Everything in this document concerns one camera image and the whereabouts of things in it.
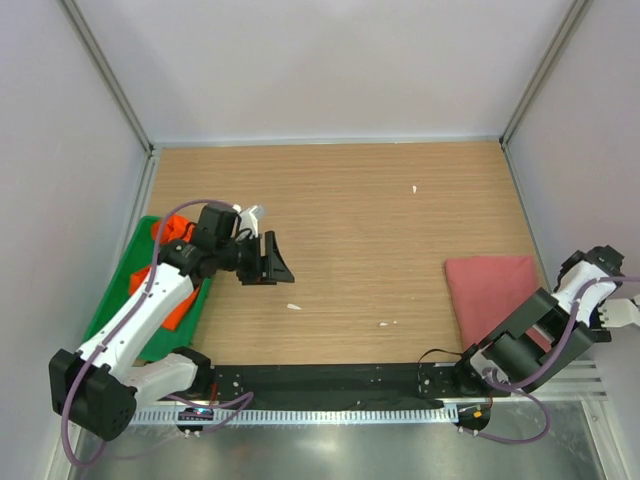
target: red cloth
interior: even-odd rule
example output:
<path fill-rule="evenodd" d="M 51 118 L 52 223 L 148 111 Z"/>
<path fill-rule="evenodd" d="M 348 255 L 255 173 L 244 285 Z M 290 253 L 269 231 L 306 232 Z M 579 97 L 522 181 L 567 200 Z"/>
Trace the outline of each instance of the red cloth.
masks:
<path fill-rule="evenodd" d="M 478 343 L 539 287 L 531 256 L 450 258 L 444 270 L 462 346 Z M 548 349 L 537 332 L 528 332 Z"/>

